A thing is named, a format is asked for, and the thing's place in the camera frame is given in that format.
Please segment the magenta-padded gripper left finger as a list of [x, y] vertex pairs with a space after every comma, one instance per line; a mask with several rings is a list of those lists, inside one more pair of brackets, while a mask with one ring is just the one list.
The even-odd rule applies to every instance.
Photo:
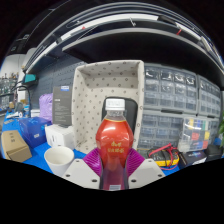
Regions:
[[101, 158], [95, 148], [83, 159], [75, 159], [63, 178], [84, 188], [99, 189], [102, 172]]

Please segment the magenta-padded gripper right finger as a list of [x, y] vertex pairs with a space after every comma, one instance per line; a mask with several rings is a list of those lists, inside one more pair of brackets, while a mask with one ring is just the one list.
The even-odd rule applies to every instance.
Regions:
[[126, 160], [127, 186], [140, 188], [165, 176], [153, 159], [145, 159], [135, 149], [131, 149]]

